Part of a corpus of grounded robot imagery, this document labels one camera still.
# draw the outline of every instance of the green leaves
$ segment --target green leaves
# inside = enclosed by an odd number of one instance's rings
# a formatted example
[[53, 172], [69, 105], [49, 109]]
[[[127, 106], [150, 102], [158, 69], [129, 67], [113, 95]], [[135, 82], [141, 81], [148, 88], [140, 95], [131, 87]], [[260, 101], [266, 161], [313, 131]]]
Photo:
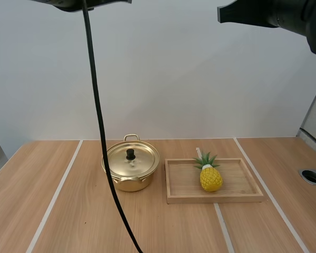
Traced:
[[211, 165], [213, 168], [218, 167], [219, 166], [218, 164], [213, 164], [216, 158], [216, 155], [210, 158], [210, 154], [211, 154], [210, 152], [208, 153], [201, 152], [201, 159], [194, 158], [195, 162], [201, 165], [201, 166], [195, 166], [195, 167], [202, 169], [202, 167], [206, 164]]
[[195, 160], [196, 163], [202, 165], [202, 160], [200, 160], [199, 158], [193, 158]]
[[203, 165], [209, 164], [210, 152], [208, 152], [207, 154], [201, 153], [201, 159], [202, 159]]
[[209, 160], [209, 164], [210, 164], [210, 165], [212, 165], [212, 164], [213, 164], [213, 162], [214, 162], [214, 160], [215, 160], [216, 156], [217, 156], [217, 155], [213, 156], [213, 157]]

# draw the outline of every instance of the golden pot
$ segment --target golden pot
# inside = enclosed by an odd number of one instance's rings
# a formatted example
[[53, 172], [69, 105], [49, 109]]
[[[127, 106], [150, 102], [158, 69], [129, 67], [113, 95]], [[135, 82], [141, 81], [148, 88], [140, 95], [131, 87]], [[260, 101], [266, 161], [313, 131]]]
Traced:
[[[136, 137], [137, 140], [126, 140]], [[159, 164], [157, 149], [140, 140], [137, 134], [128, 134], [124, 141], [107, 150], [111, 177], [116, 189], [139, 191], [147, 187]]]

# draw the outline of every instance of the yellow pineapple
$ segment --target yellow pineapple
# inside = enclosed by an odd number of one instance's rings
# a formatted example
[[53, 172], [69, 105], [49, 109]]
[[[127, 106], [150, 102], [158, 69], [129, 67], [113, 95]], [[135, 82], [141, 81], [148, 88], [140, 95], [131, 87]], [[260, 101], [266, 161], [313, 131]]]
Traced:
[[195, 166], [202, 169], [200, 173], [200, 183], [205, 191], [217, 191], [222, 186], [222, 177], [215, 169], [219, 165], [213, 164], [216, 155], [210, 158], [210, 153], [201, 155], [201, 159], [194, 158], [200, 166]]

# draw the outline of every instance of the pot handle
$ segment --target pot handle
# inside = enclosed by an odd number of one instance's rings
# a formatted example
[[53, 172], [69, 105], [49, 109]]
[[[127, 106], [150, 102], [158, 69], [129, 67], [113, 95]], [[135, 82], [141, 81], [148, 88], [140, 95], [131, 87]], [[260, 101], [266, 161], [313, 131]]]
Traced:
[[139, 139], [139, 136], [135, 133], [130, 133], [130, 134], [127, 134], [126, 136], [124, 136], [124, 141], [126, 141], [127, 137], [136, 137], [137, 140], [139, 140], [139, 141], [141, 140], [141, 139]]
[[130, 178], [119, 178], [119, 180], [117, 181], [117, 183], [122, 183], [125, 181], [138, 181], [138, 182], [142, 182], [139, 177], [130, 177]]

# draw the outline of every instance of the table surface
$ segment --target table surface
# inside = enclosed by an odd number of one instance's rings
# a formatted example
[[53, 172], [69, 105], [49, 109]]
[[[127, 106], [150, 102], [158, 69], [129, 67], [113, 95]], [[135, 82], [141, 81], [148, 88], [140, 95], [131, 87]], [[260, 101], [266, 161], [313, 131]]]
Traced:
[[[147, 142], [161, 157], [153, 182], [117, 192], [144, 252], [316, 252], [316, 186], [297, 173], [316, 169], [316, 153], [301, 139]], [[265, 201], [167, 205], [164, 159], [196, 157], [196, 148], [244, 159]], [[16, 152], [0, 171], [0, 252], [136, 252], [99, 141], [35, 141]]]

